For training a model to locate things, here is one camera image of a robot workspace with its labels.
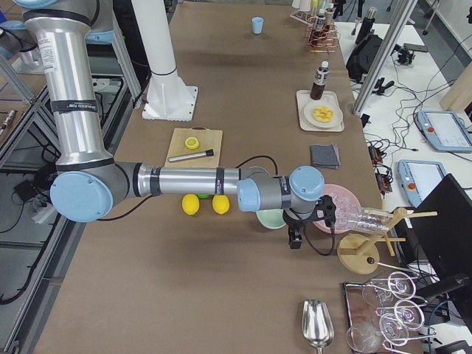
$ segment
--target blue cable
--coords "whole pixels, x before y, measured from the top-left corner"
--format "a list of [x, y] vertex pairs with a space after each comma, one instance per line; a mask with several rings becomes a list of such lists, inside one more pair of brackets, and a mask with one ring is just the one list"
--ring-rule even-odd
[[[448, 301], [450, 301], [450, 299], [447, 299], [447, 300], [444, 300], [443, 302], [441, 302], [439, 305], [437, 305], [434, 310], [431, 312], [431, 314], [429, 315], [429, 318], [428, 318], [428, 323], [426, 325], [430, 325], [431, 324], [431, 320], [434, 316], [434, 314], [436, 313], [436, 311], [438, 310], [438, 308], [440, 308], [441, 306], [443, 306], [444, 304], [447, 304]], [[431, 347], [431, 342], [432, 340], [430, 338], [428, 338], [428, 351], [429, 351], [429, 354], [433, 354], [432, 350], [433, 348]]]

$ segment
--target metal scoop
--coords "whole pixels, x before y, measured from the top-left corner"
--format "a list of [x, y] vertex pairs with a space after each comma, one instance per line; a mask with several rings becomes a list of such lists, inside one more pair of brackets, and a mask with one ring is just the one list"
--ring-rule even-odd
[[327, 306], [319, 300], [305, 300], [303, 305], [302, 332], [317, 354], [333, 342], [334, 329]]

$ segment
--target blue-framed tablet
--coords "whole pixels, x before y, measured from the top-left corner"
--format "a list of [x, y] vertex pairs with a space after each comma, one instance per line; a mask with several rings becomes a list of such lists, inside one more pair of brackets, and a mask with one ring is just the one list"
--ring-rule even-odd
[[417, 207], [446, 175], [440, 162], [400, 160], [398, 173], [406, 197]]
[[472, 153], [472, 137], [462, 120], [450, 111], [420, 111], [419, 128], [438, 151]]

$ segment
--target light blue joint cap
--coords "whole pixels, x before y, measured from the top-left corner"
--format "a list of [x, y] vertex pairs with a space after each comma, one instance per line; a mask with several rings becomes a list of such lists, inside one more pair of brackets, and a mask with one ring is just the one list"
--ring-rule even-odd
[[80, 171], [60, 174], [51, 186], [51, 200], [60, 214], [79, 223], [95, 221], [113, 207], [113, 195], [106, 184]]
[[112, 44], [114, 40], [114, 32], [92, 32], [86, 37], [87, 44]]
[[315, 167], [301, 166], [290, 175], [292, 192], [304, 201], [317, 201], [323, 193], [325, 179]]
[[51, 6], [58, 0], [13, 0], [13, 2], [25, 9], [37, 10]]
[[7, 60], [10, 60], [13, 57], [13, 54], [3, 46], [0, 46], [0, 55]]
[[21, 21], [5, 21], [1, 23], [1, 27], [5, 28], [6, 30], [13, 31], [13, 30], [25, 30], [27, 27]]
[[260, 193], [256, 182], [252, 179], [238, 181], [237, 205], [241, 212], [257, 212], [260, 210]]

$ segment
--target label on robot arm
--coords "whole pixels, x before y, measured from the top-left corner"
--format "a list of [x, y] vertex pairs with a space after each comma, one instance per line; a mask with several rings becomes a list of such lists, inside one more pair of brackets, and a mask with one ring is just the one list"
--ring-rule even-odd
[[48, 38], [42, 38], [38, 41], [38, 46], [43, 58], [44, 73], [55, 72], [57, 65], [52, 42]]

